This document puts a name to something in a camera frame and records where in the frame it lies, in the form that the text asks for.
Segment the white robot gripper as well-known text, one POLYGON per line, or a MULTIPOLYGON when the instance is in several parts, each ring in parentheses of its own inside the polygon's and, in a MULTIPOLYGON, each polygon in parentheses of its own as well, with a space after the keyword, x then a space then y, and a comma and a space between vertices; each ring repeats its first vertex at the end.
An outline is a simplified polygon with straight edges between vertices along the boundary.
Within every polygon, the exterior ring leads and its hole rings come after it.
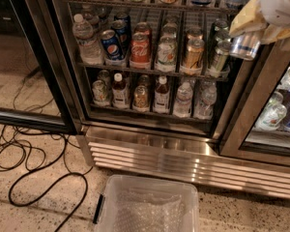
POLYGON ((234 38, 265 28, 261 44, 290 37, 290 0, 249 0, 233 19, 229 35, 234 38))

